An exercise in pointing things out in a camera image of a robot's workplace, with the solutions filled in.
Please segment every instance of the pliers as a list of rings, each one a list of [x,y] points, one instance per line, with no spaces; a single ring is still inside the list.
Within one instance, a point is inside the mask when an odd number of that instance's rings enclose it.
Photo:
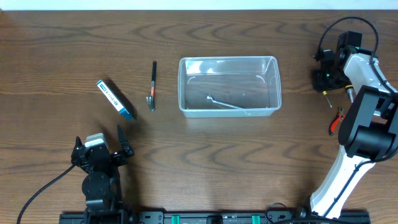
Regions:
[[[344,120],[346,118],[346,115],[344,114],[344,109],[342,107],[338,108],[338,113],[336,117],[333,119],[333,121],[330,123],[329,126],[329,135],[333,136],[335,132],[336,125],[338,124],[339,121]]]

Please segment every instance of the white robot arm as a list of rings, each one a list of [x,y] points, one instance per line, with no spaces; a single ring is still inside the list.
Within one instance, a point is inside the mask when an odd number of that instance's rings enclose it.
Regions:
[[[321,53],[323,58],[329,57],[326,59],[328,63],[323,62],[323,65],[333,64],[334,67],[324,67],[324,71],[317,72],[328,77],[348,77],[358,95],[341,124],[336,161],[319,189],[310,197],[313,215],[338,218],[362,176],[376,162],[390,159],[397,153],[397,90],[386,81],[374,52],[361,49],[360,45],[361,34],[349,31],[340,35],[336,55],[331,50]],[[333,54],[333,63],[330,63],[330,54]],[[381,116],[387,123],[372,121],[373,115]]]

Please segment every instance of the white wall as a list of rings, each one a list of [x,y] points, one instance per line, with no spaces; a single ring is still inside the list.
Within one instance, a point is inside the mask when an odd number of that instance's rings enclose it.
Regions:
[[[398,0],[0,0],[3,10],[398,9]]]

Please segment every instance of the black cable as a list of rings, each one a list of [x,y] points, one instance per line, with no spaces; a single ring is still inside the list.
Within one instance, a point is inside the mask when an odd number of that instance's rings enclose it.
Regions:
[[[363,18],[360,18],[360,17],[356,17],[356,16],[349,16],[349,17],[341,18],[341,19],[337,20],[336,22],[334,22],[334,23],[333,23],[332,25],[330,25],[330,26],[326,29],[326,31],[323,33],[323,35],[322,35],[322,37],[321,37],[321,39],[320,39],[320,41],[319,41],[318,50],[317,50],[317,55],[320,54],[320,51],[321,51],[321,44],[322,44],[323,38],[326,36],[326,33],[327,33],[334,25],[336,25],[337,23],[339,23],[339,22],[341,22],[341,21],[344,21],[344,20],[346,20],[346,19],[357,19],[357,20],[363,21],[363,22],[365,22],[367,25],[369,25],[369,26],[371,27],[371,29],[373,30],[374,36],[375,36],[375,38],[376,38],[376,43],[374,44],[374,50],[372,51],[372,54],[371,54],[371,56],[370,56],[370,58],[369,58],[369,64],[370,64],[370,66],[371,66],[371,68],[372,68],[372,71],[373,71],[374,74],[377,76],[377,79],[379,79],[381,85],[382,85],[387,91],[390,92],[390,94],[391,94],[391,96],[393,97],[395,103],[398,103],[398,94],[397,94],[396,92],[392,91],[392,89],[387,85],[387,80],[383,80],[383,79],[381,78],[381,75],[379,74],[379,72],[377,71],[376,67],[374,66],[373,58],[374,58],[374,55],[375,55],[375,53],[376,53],[377,47],[378,47],[378,45],[379,45],[379,34],[377,33],[376,28],[375,28],[369,21],[367,21],[366,19],[363,19]],[[394,157],[397,153],[398,153],[398,147],[397,147],[393,152],[391,152],[389,155],[387,155],[386,157],[383,157],[383,158],[381,158],[381,159],[370,160],[370,161],[366,161],[366,162],[362,162],[362,163],[358,164],[358,166],[355,167],[353,173],[351,174],[351,176],[349,177],[349,179],[347,180],[347,182],[345,183],[344,187],[342,188],[342,190],[340,191],[340,193],[338,194],[338,196],[335,198],[335,200],[333,201],[333,203],[330,205],[330,207],[328,208],[328,210],[326,211],[326,213],[323,215],[323,217],[326,217],[326,216],[329,214],[329,212],[331,211],[331,209],[336,205],[336,203],[339,201],[339,199],[341,198],[341,196],[344,194],[344,191],[345,191],[345,190],[347,189],[347,187],[349,186],[349,183],[351,183],[351,181],[352,181],[352,179],[354,178],[355,174],[359,171],[359,169],[360,169],[363,165],[370,164],[370,163],[377,163],[377,162],[387,161],[387,160],[391,159],[392,157]]]
[[[340,220],[331,220],[329,218],[292,218],[290,220],[282,220],[275,222],[274,224],[289,224],[289,223],[329,223],[329,224],[353,224],[350,222],[344,222]]]
[[[274,223],[274,222],[273,222],[270,218],[268,218],[268,211],[269,211],[270,208],[274,207],[275,205],[281,205],[281,206],[285,207],[286,210],[287,210],[286,205],[284,205],[283,203],[276,202],[276,203],[273,203],[272,205],[270,205],[270,206],[267,208],[267,210],[266,210],[266,219],[267,219],[270,223]]]
[[[50,187],[52,184],[54,184],[57,180],[61,179],[64,175],[66,175],[67,173],[69,173],[69,171],[71,171],[73,168],[75,167],[75,165],[70,166],[65,172],[63,172],[61,175],[59,175],[58,177],[56,177],[55,179],[51,180],[48,184],[46,184],[44,187],[42,187],[39,191],[36,192],[36,194],[34,194],[24,205],[24,207],[22,208],[21,212],[19,213],[18,219],[17,219],[17,224],[21,223],[21,219],[22,216],[25,212],[25,210],[27,209],[27,207],[29,206],[29,204],[33,201],[33,199],[35,199],[40,193],[42,193],[43,190],[45,190],[47,187]]]

